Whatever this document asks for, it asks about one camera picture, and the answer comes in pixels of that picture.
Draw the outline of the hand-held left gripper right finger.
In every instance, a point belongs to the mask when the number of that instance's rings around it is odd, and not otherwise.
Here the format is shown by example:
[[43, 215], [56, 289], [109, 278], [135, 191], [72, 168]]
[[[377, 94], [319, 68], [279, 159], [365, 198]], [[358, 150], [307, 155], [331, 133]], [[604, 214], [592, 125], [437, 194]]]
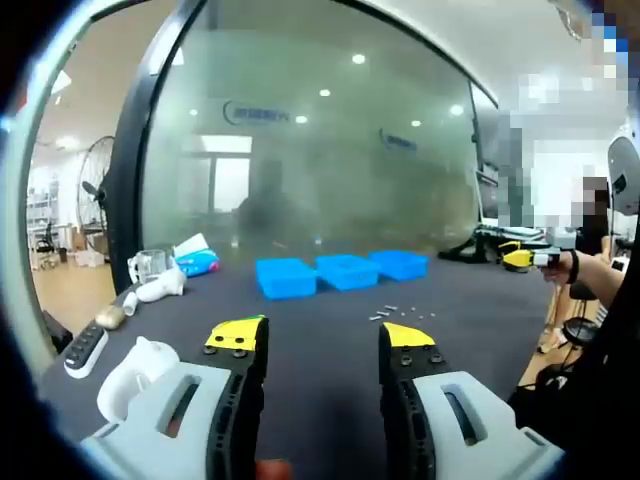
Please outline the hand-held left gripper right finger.
[[421, 330], [379, 328], [380, 411], [391, 479], [554, 479], [564, 451], [528, 427]]

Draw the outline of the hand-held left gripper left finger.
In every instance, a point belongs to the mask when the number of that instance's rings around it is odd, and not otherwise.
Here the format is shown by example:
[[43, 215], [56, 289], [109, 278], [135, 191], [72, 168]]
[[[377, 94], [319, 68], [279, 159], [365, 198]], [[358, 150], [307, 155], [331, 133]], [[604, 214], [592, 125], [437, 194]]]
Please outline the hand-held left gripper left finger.
[[264, 315], [215, 326], [191, 361], [137, 338], [101, 386], [81, 447], [107, 479], [252, 479], [268, 362]]

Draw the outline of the person's right hand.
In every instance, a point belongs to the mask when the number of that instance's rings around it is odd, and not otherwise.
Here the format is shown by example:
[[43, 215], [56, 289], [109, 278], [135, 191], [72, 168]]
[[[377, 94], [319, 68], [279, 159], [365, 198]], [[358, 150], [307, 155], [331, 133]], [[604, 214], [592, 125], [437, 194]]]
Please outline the person's right hand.
[[540, 271], [546, 281], [551, 281], [557, 285], [564, 285], [571, 277], [572, 268], [572, 253], [562, 251], [554, 257], [549, 265], [540, 267]]

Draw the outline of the person's left hand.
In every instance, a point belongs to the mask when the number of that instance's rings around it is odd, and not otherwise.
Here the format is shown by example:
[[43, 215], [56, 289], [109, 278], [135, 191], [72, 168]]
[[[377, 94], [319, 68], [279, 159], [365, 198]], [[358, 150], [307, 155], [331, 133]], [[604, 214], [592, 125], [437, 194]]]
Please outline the person's left hand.
[[292, 466], [283, 459], [259, 460], [255, 465], [257, 480], [291, 480]]

